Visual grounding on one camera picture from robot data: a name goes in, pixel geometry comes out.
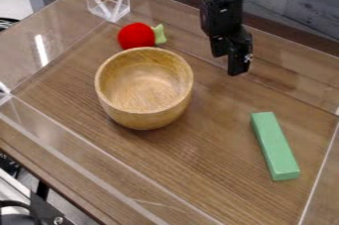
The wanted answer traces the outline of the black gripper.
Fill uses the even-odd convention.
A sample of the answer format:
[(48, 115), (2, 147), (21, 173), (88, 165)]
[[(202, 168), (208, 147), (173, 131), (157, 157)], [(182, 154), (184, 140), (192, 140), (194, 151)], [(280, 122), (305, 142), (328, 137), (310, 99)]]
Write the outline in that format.
[(201, 29), (210, 37), (213, 57), (228, 55), (228, 75), (230, 76), (242, 74), (249, 70), (253, 58), (253, 38), (250, 34), (244, 34), (232, 39), (230, 47), (225, 38), (232, 36), (242, 27), (242, 1), (200, 0)]

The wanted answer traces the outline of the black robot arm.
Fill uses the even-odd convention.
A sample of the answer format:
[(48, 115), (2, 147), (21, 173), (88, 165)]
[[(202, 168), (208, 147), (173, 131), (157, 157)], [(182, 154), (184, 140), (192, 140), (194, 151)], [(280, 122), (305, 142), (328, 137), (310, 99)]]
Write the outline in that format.
[(242, 26), (244, 0), (201, 0), (200, 25), (213, 57), (228, 57), (228, 75), (249, 70), (253, 36)]

